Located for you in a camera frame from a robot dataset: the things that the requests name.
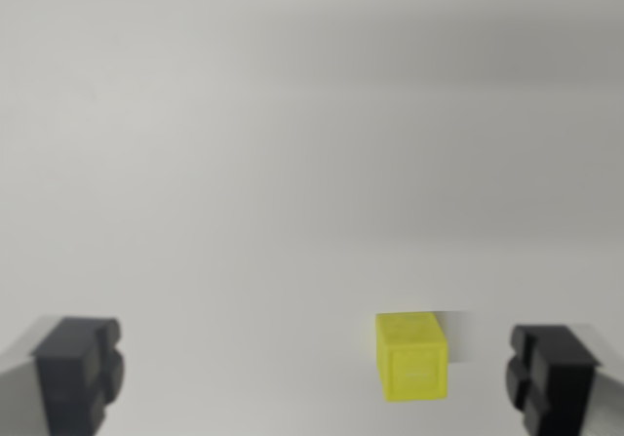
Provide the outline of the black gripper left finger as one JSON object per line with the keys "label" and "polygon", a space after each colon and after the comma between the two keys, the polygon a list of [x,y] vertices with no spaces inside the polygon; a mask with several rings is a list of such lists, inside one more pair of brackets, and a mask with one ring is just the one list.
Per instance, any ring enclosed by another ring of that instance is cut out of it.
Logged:
{"label": "black gripper left finger", "polygon": [[112,317],[43,316],[1,350],[3,435],[96,435],[125,361]]}

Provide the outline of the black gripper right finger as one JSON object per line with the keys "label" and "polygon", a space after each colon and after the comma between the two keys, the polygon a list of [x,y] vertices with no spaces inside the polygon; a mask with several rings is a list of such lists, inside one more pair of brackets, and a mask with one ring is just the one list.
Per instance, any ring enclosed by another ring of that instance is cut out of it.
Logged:
{"label": "black gripper right finger", "polygon": [[586,324],[513,328],[506,391],[529,435],[621,435],[623,353]]}

